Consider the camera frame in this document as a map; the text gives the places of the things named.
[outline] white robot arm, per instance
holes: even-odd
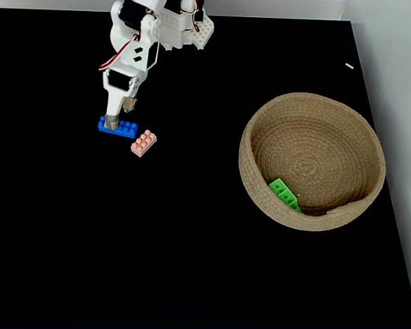
[[[118,0],[111,9],[111,42],[117,54],[99,67],[108,91],[105,127],[115,130],[121,108],[134,109],[138,87],[166,49],[195,45],[203,49],[214,24],[204,0]]]

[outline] black table surface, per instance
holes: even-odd
[[[160,50],[121,113],[158,137],[138,158],[97,131],[110,14],[0,10],[0,326],[411,327],[387,184],[349,225],[302,232],[238,170],[245,125],[276,96],[373,124],[351,23],[212,20],[205,50]]]

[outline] lego brick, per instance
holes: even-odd
[[[297,198],[291,191],[289,191],[289,188],[283,183],[283,181],[279,178],[269,184],[269,187],[274,191],[274,193],[288,206],[290,206],[292,209],[301,212],[300,207],[297,203]]]
[[[119,126],[116,130],[105,128],[103,126],[104,123],[105,117],[101,117],[101,119],[99,120],[99,125],[97,126],[100,132],[107,132],[108,134],[119,135],[132,139],[135,139],[137,137],[138,126],[135,123],[130,123],[128,121],[119,121]]]
[[[137,138],[135,143],[132,143],[131,151],[139,157],[142,157],[142,155],[145,154],[156,141],[157,136],[147,130],[142,136],[140,136],[140,138]]]

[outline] white wall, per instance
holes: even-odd
[[[353,23],[411,282],[411,0],[349,0],[343,18]]]
[[[339,19],[347,0],[206,0],[207,13],[226,16]],[[0,0],[0,7],[110,11],[114,0]]]

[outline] woven basket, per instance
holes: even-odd
[[[290,228],[325,231],[359,217],[385,180],[380,142],[344,104],[305,93],[280,96],[258,110],[240,142],[239,168],[254,203]],[[281,178],[299,213],[270,189]]]

